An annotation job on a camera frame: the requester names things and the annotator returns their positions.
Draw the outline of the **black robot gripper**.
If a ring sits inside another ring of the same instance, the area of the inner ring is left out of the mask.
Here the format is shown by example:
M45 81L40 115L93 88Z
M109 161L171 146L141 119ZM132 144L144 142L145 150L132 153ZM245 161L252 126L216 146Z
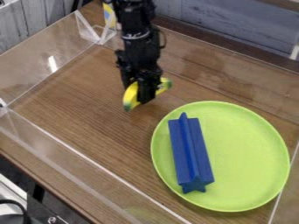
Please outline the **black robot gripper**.
M160 50L163 49L160 31L152 30L145 38L125 39L124 45L123 50L115 51L123 86L128 88L137 80L137 101L145 104L155 98L155 91L161 83L161 69L157 65Z

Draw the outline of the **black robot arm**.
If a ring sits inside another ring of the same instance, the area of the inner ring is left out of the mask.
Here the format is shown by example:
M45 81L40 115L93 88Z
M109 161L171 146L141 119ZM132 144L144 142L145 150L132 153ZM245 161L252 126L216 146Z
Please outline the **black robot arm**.
M124 88L136 83L136 99L141 104L155 98L161 83L163 70L157 64L161 49L161 31L152 24L155 19L153 0L102 0L112 4L124 49L117 49L116 66Z

